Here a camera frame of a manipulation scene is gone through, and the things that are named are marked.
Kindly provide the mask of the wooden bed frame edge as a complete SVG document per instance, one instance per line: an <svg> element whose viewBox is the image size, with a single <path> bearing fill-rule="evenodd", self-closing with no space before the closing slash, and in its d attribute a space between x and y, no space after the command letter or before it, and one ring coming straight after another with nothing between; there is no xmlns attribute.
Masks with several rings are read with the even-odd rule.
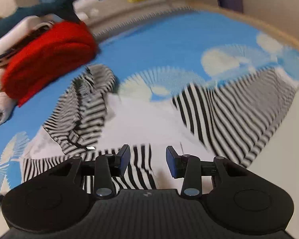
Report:
<svg viewBox="0 0 299 239"><path fill-rule="evenodd" d="M287 45L290 45L291 47L297 49L299 51L299 40L292 35L278 29L277 27L274 27L273 25L270 25L269 23L266 23L264 21L261 21L259 19L253 18L252 16L248 16L246 14L241 14L238 12L234 12L228 9L223 9L220 7L216 7L213 5L208 5L203 3L202 1L198 0L185 0L186 3L197 10L205 10L209 12L215 12L218 14L222 14L228 18L231 18L236 21L244 22L248 25L251 25L266 34L269 34L273 38L277 39L280 42L283 42Z"/></svg>

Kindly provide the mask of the blue white patterned bedsheet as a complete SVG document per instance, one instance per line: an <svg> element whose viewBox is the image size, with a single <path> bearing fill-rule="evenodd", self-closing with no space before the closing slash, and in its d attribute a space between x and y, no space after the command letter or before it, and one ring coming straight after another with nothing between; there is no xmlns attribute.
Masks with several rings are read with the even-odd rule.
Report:
<svg viewBox="0 0 299 239"><path fill-rule="evenodd" d="M281 67L299 81L299 52L221 14L180 8L151 13L92 34L98 52L49 83L0 125L0 195L20 185L26 147L72 80L94 65L114 75L113 93L158 103L190 83L213 87Z"/></svg>

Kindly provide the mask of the black white striped garment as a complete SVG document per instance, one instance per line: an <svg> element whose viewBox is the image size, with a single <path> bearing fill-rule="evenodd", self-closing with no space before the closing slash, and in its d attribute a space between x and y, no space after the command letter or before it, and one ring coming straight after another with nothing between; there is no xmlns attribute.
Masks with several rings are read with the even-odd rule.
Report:
<svg viewBox="0 0 299 239"><path fill-rule="evenodd" d="M63 161L93 161L131 149L116 190L180 188L169 177L165 149L201 160L224 157L248 167L269 142L299 89L281 67L265 68L213 87L190 83L167 101L150 103L114 94L114 75L103 65L74 78L26 147L26 182Z"/></svg>

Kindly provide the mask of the red folded blanket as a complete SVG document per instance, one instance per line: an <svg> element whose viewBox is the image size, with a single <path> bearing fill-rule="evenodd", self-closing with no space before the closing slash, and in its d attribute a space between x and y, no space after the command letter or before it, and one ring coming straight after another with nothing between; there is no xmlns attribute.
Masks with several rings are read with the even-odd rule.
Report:
<svg viewBox="0 0 299 239"><path fill-rule="evenodd" d="M12 57L1 82L20 107L52 81L90 62L98 44L85 23L63 21Z"/></svg>

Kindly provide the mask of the dark teal garment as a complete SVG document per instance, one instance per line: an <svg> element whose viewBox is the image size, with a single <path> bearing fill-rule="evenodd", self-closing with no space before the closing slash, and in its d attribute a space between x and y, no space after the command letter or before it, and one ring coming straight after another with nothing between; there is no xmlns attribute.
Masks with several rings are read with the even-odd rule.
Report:
<svg viewBox="0 0 299 239"><path fill-rule="evenodd" d="M40 3L32 7L18 7L8 17L0 19L0 38L6 35L21 20L29 16L43 17L54 14L63 20L79 23L80 20L74 12L75 0L55 0L53 2Z"/></svg>

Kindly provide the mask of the white folded towel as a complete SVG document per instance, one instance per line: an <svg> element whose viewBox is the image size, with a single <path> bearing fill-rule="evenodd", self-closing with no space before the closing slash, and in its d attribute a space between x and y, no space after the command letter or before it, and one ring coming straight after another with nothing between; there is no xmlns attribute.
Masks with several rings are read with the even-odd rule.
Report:
<svg viewBox="0 0 299 239"><path fill-rule="evenodd" d="M55 22L51 19L45 20L38 16L24 18L0 38L0 59L23 48L29 42L49 31L54 24Z"/></svg>

